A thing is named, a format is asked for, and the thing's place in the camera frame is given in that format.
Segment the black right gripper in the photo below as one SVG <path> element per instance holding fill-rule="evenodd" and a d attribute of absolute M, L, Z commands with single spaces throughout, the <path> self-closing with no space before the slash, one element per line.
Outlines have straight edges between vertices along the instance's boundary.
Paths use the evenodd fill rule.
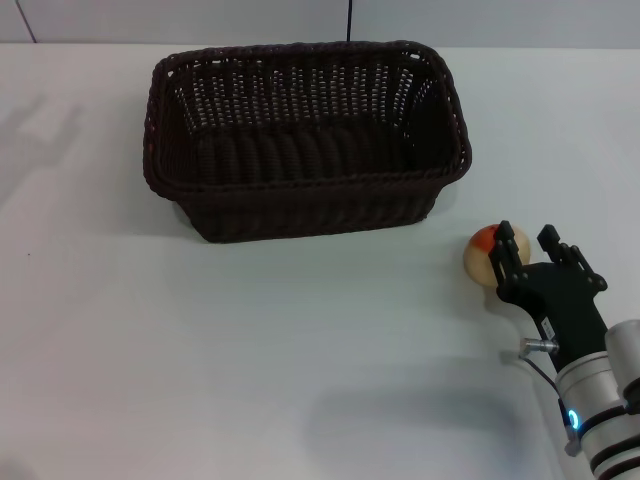
<path fill-rule="evenodd" d="M 489 260 L 498 297 L 524 310 L 540 335 L 558 345 L 551 362 L 561 371 L 584 356 L 605 350 L 607 326 L 594 298 L 608 284 L 577 245 L 561 241 L 553 225 L 546 224 L 537 240 L 552 263 L 522 266 L 515 232 L 503 220 L 494 232 Z"/>

